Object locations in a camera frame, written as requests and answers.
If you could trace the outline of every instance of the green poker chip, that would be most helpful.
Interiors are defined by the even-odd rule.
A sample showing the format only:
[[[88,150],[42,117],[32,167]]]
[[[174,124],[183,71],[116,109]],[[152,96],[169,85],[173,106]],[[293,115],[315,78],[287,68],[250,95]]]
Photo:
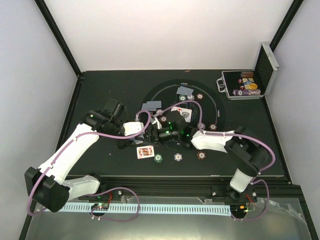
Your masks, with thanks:
[[[180,102],[183,102],[183,101],[187,100],[187,98],[184,95],[180,95],[179,100],[180,100]]]
[[[154,161],[156,162],[156,163],[161,163],[162,162],[162,155],[161,154],[156,154],[156,155],[154,155]]]

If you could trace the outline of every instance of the black tabletop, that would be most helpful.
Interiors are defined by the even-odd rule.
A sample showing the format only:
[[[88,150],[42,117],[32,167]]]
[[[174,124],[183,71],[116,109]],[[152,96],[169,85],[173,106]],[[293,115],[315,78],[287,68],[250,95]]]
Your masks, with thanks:
[[[269,145],[276,155],[275,164],[265,170],[262,175],[271,177],[285,175],[283,159],[264,100],[228,100],[224,93],[218,92],[216,85],[216,80],[221,77],[221,70],[87,71],[84,72],[83,77],[68,136],[87,111],[100,109],[106,104],[108,98],[125,104],[129,120],[133,121],[142,103],[148,94],[150,95],[150,91],[158,85],[163,85],[166,81],[170,83],[172,80],[196,81],[214,92],[214,98],[219,102],[219,107],[223,109],[224,123],[218,130],[231,131],[239,126],[250,129],[259,139]],[[179,148],[179,146],[174,146],[173,149],[155,146],[155,153],[163,157],[161,163],[156,163],[153,157],[138,159],[135,147],[118,149],[116,145],[116,140],[101,137],[83,154],[69,175],[83,176],[88,173],[96,173],[101,176],[223,177],[233,176],[237,169],[229,156],[219,151],[206,150],[206,158],[199,160],[195,150]],[[182,161],[174,160],[176,153],[182,154]]]

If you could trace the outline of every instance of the stack of poker chips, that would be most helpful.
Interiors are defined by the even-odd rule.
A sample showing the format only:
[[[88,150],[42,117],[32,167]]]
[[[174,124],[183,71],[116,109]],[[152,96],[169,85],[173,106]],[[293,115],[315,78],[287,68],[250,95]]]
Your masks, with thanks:
[[[256,96],[256,95],[261,95],[261,90],[260,89],[244,89],[244,90],[239,90],[235,89],[232,91],[234,96]]]
[[[253,71],[243,71],[240,76],[242,78],[253,78],[254,72]]]

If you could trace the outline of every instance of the case handle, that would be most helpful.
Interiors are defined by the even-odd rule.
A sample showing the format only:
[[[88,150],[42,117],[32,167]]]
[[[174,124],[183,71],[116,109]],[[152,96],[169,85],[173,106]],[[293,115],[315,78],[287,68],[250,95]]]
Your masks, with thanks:
[[[226,86],[224,85],[223,81],[222,81],[222,84],[219,84],[219,81],[222,81],[222,77],[220,77],[217,81],[216,81],[216,85],[218,86],[218,91],[219,93],[224,93],[226,91]]]

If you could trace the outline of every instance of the case lid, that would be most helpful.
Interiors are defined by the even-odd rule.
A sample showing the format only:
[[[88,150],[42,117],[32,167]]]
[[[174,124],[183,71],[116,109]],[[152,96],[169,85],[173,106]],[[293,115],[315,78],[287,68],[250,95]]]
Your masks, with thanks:
[[[258,75],[264,92],[268,92],[269,85],[273,84],[274,73],[280,69],[279,64],[272,52],[269,44],[263,42],[261,44],[260,53],[256,61],[254,74]]]

